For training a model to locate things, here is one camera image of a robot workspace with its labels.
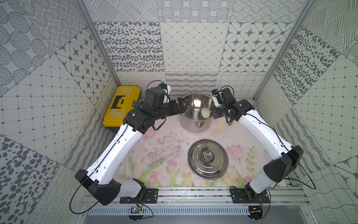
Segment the stainless steel pot lid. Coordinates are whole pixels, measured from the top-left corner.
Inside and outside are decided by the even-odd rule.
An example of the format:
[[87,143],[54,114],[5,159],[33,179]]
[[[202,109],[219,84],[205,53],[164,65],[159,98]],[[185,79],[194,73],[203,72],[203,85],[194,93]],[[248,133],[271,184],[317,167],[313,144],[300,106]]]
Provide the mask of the stainless steel pot lid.
[[194,142],[187,152],[187,164],[192,172],[205,180],[221,178],[229,166],[224,147],[210,139]]

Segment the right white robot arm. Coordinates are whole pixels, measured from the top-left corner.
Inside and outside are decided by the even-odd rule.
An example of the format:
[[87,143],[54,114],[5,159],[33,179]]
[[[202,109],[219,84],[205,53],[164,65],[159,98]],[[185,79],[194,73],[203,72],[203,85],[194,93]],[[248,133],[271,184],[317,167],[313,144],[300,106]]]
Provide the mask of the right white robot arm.
[[292,171],[302,166],[300,160],[304,151],[299,145],[293,146],[283,139],[264,121],[251,103],[245,99],[237,101],[232,93],[233,88],[228,85],[212,90],[214,107],[210,111],[214,119],[224,117],[228,124],[232,121],[240,122],[270,155],[271,161],[264,165],[258,176],[245,185],[243,193],[249,203],[261,203],[269,187],[288,179]]

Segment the white spoon grey handle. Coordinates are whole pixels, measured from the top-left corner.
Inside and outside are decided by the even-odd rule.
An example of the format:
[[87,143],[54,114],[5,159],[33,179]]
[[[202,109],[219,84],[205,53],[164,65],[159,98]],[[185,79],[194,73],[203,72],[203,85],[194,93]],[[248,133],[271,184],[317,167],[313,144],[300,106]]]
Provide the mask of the white spoon grey handle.
[[207,119],[211,116],[212,112],[208,108],[202,108],[201,109],[201,115],[203,118]]

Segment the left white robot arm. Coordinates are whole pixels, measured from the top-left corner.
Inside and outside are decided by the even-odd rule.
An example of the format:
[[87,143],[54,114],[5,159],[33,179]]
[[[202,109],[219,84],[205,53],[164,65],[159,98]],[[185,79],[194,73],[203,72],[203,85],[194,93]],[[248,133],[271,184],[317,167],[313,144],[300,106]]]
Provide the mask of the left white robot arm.
[[117,197],[128,197],[136,203],[145,198],[145,184],[133,178],[115,180],[114,174],[119,164],[135,143],[154,126],[159,119],[182,114],[188,107],[183,98],[171,99],[170,87],[160,85],[147,89],[145,98],[130,110],[114,139],[100,157],[86,170],[79,170],[75,178],[101,205],[110,204]]

